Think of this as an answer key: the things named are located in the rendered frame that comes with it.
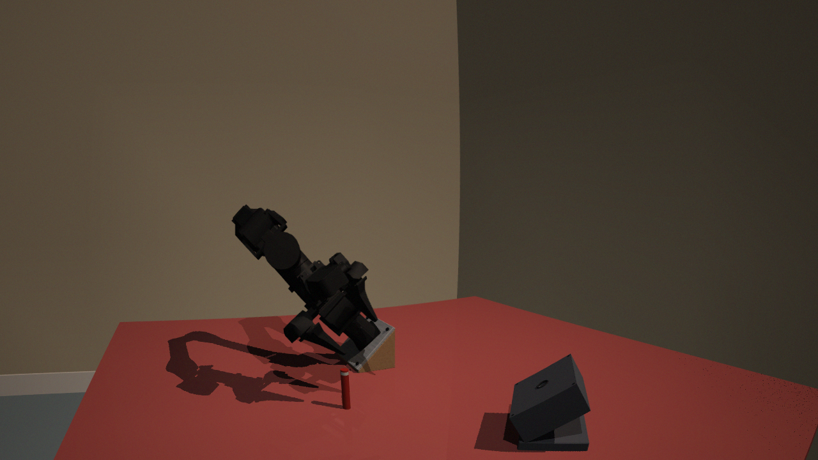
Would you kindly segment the dark grey sloped panel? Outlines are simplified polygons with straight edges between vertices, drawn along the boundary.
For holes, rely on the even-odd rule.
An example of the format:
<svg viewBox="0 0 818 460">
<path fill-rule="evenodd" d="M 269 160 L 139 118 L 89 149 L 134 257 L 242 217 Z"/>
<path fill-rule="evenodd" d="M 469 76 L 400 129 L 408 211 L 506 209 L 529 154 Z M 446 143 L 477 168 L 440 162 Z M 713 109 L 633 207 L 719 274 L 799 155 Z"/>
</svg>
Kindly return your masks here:
<svg viewBox="0 0 818 460">
<path fill-rule="evenodd" d="M 514 385 L 509 420 L 519 432 L 517 450 L 588 451 L 585 383 L 569 353 Z"/>
</svg>

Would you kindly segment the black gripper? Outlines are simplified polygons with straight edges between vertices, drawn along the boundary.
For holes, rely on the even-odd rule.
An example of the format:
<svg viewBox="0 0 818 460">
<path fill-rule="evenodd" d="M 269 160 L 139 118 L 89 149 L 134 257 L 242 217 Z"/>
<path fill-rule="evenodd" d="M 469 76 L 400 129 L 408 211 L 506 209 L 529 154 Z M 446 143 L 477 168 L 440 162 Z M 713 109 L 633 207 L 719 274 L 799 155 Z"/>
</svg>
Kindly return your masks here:
<svg viewBox="0 0 818 460">
<path fill-rule="evenodd" d="M 313 318 L 318 316 L 321 311 L 324 311 L 325 307 L 329 305 L 329 303 L 336 299 L 340 292 L 346 291 L 344 297 L 351 301 L 353 305 L 359 308 L 360 312 L 362 312 L 366 317 L 370 318 L 372 321 L 378 321 L 379 318 L 376 316 L 376 312 L 372 309 L 372 305 L 370 300 L 366 296 L 365 292 L 365 280 L 362 279 L 362 276 L 369 270 L 366 268 L 364 264 L 358 261 L 354 261 L 351 264 L 351 270 L 348 273 L 345 273 L 348 280 L 348 284 L 345 286 L 341 286 L 336 294 L 332 295 L 331 298 L 327 299 L 324 296 L 320 296 L 318 300 L 312 301 L 307 292 L 305 291 L 302 279 L 299 279 L 299 275 L 305 272 L 306 274 L 310 275 L 314 271 L 316 271 L 316 267 L 312 263 L 311 260 L 306 260 L 303 264 L 301 264 L 294 273 L 292 273 L 288 279 L 286 280 L 287 284 L 289 284 L 290 292 L 296 292 L 299 295 L 300 299 L 306 303 L 304 307 L 306 307 L 307 312 L 302 310 L 299 312 L 292 321 L 288 323 L 286 327 L 284 327 L 284 336 L 289 339 L 291 343 L 300 337 L 299 342 L 303 342 L 303 340 L 307 340 L 311 343 L 318 344 L 319 346 L 323 346 L 331 351 L 335 351 L 336 353 L 340 353 L 340 355 L 345 355 L 345 351 L 342 347 L 338 345 L 325 331 L 323 331 L 323 327 L 318 324 L 313 323 Z M 321 305 L 317 306 L 318 301 L 321 301 Z M 324 304 L 324 305 L 323 305 Z"/>
</svg>

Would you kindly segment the red peg with white band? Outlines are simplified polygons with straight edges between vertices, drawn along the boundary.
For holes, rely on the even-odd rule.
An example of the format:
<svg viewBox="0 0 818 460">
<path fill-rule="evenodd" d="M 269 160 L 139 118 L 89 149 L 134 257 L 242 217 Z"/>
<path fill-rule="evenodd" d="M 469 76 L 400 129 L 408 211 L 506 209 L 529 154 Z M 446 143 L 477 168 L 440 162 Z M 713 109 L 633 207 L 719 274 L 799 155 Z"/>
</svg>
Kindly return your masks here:
<svg viewBox="0 0 818 460">
<path fill-rule="evenodd" d="M 340 378 L 344 410 L 350 410 L 350 374 L 348 374 L 348 369 L 340 369 Z"/>
</svg>

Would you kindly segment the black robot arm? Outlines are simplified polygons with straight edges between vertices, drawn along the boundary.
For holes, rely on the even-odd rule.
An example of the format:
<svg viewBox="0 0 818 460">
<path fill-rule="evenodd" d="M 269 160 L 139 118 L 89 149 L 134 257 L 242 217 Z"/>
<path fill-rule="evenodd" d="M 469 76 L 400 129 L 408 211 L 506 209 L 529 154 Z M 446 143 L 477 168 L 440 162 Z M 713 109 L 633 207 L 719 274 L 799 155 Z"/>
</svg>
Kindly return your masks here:
<svg viewBox="0 0 818 460">
<path fill-rule="evenodd" d="M 247 247 L 256 259 L 264 256 L 268 264 L 277 270 L 285 281 L 301 264 L 309 260 L 300 250 L 296 238 L 284 232 L 287 222 L 277 212 L 263 208 L 251 209 L 246 204 L 233 216 L 232 221 L 236 224 L 236 237 L 242 241 L 243 246 Z M 340 252 L 334 254 L 329 263 L 324 265 L 318 260 L 314 263 L 316 271 L 310 275 L 305 272 L 299 275 L 312 301 L 318 300 L 320 296 L 331 298 L 341 286 L 350 281 L 345 273 L 351 270 L 351 264 L 344 254 Z M 344 297 L 346 293 L 348 292 L 340 292 L 340 295 L 319 313 L 321 316 L 319 320 L 339 337 L 344 332 L 357 349 L 362 351 L 379 337 L 381 331 L 373 321 L 366 321 L 359 308 Z"/>
</svg>

